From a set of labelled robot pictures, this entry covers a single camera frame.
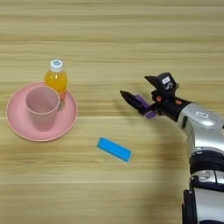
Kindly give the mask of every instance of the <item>purple gripper pad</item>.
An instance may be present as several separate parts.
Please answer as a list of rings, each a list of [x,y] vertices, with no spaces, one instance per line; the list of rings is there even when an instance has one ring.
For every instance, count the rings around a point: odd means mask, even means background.
[[[150,104],[140,94],[136,95],[136,99],[139,100],[146,108],[148,108],[150,106]],[[156,115],[157,115],[157,113],[155,113],[154,111],[150,111],[150,112],[146,113],[144,116],[147,119],[152,119]]]

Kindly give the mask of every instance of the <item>cup rim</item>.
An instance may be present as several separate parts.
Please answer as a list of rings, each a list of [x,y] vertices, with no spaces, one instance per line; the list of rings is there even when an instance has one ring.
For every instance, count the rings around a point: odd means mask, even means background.
[[[28,96],[28,94],[29,94],[33,89],[37,89],[37,88],[48,88],[48,89],[52,90],[52,91],[58,96],[58,103],[57,103],[57,105],[56,105],[55,108],[53,108],[52,110],[47,111],[47,112],[45,112],[45,113],[39,113],[39,112],[33,111],[32,109],[30,109],[30,108],[28,107],[28,105],[27,105],[27,96]],[[33,89],[32,89],[31,91],[29,91],[29,92],[27,93],[26,97],[25,97],[25,106],[26,106],[26,108],[27,108],[30,112],[32,112],[33,114],[38,115],[38,116],[45,116],[45,115],[51,114],[54,110],[58,109],[58,107],[59,107],[59,105],[60,105],[60,95],[58,94],[58,92],[57,92],[55,89],[53,89],[52,87],[47,87],[47,86],[45,86],[45,87],[35,87],[35,88],[33,88]]]

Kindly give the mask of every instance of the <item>orange liquid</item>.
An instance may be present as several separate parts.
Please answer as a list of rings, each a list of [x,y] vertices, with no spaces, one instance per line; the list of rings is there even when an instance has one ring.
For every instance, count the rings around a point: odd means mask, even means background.
[[[55,89],[63,99],[67,90],[67,74],[65,71],[55,73],[49,70],[45,75],[45,84]]]

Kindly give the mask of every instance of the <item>blue sponge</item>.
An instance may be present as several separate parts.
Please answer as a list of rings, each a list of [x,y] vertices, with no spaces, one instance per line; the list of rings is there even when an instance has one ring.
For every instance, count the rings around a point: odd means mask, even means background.
[[[125,162],[129,162],[132,155],[131,150],[128,150],[117,143],[113,143],[104,137],[100,138],[97,147]]]

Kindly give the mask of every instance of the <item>white bottle cap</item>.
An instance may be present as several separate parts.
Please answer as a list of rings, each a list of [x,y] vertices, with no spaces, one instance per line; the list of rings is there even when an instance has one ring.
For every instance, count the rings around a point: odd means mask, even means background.
[[[51,61],[51,70],[55,73],[59,73],[62,71],[63,63],[60,59],[53,59]]]

